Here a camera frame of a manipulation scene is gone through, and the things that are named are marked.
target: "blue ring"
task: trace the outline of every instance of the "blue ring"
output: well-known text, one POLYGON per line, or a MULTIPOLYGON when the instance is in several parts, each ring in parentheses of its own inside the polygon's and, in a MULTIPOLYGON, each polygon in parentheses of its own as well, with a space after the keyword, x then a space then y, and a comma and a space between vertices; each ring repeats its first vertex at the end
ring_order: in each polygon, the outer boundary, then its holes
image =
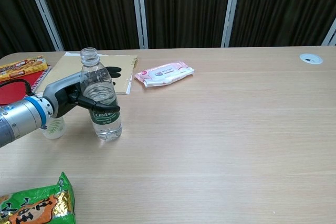
POLYGON ((45 125, 47 123, 47 117, 46 117, 46 113, 42 109, 41 105, 36 100, 34 100, 33 98, 31 98, 31 97, 26 97, 24 99, 27 100, 27 101, 29 101, 29 102, 31 102, 35 106, 35 108, 37 109, 38 113, 40 114, 42 125, 45 125))

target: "dark curtain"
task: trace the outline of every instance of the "dark curtain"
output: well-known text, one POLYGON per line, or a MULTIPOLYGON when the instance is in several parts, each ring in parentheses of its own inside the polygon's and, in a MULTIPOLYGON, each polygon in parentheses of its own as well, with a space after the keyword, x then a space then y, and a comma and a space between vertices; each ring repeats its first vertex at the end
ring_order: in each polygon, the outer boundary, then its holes
POLYGON ((139 48, 134 0, 46 0, 65 50, 139 48))
POLYGON ((145 0, 150 48, 220 47, 227 0, 145 0))
POLYGON ((321 45, 336 0, 238 0, 231 47, 321 45))
POLYGON ((0 58, 55 50, 35 0, 0 0, 0 10, 0 58))

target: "bottle label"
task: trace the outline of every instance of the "bottle label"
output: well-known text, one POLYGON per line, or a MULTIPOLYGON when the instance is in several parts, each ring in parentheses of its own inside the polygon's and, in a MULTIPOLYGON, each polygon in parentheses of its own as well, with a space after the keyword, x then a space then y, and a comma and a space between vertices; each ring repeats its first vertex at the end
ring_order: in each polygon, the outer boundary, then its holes
MULTIPOLYGON (((118 105, 117 100, 115 99, 110 105, 118 105)), ((90 116, 94 123, 104 125, 113 123, 116 121, 119 116, 120 112, 117 113, 100 113, 100 112, 94 112, 90 110, 90 116)))

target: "plastic water bottle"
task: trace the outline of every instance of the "plastic water bottle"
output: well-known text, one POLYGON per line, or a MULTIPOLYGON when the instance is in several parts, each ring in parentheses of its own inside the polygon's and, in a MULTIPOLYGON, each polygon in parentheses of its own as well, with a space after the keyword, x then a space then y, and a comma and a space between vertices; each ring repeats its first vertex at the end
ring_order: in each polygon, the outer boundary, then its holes
MULTIPOLYGON (((84 48, 81 52, 83 68, 80 76, 80 87, 84 96, 106 105, 118 105, 113 81, 107 69, 100 63, 95 48, 84 48)), ((120 113, 98 113, 90 111, 94 130, 97 136, 105 141, 121 135, 120 113)))

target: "spiral notebook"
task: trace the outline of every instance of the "spiral notebook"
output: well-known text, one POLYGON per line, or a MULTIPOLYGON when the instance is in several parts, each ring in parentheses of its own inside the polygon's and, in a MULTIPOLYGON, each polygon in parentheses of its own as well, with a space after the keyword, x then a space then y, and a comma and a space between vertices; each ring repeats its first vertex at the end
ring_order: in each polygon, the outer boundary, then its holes
MULTIPOLYGON (((17 79, 24 79, 31 85, 31 90, 34 92, 36 88, 41 84, 43 79, 47 76, 50 71, 50 67, 44 71, 39 71, 36 73, 31 73, 26 76, 21 76, 17 79)), ((0 92, 0 105, 6 105, 18 100, 21 100, 26 96, 24 83, 14 82, 9 85, 1 87, 0 92)))
MULTIPOLYGON (((136 55, 101 55, 100 62, 105 67, 121 68, 120 77, 114 79, 116 83, 114 89, 116 94, 129 94, 132 81, 133 69, 137 64, 136 55)), ((47 77, 37 87, 35 94, 42 96, 46 86, 59 79, 65 78, 73 73, 80 72, 82 69, 79 54, 66 52, 65 55, 52 68, 47 77)))

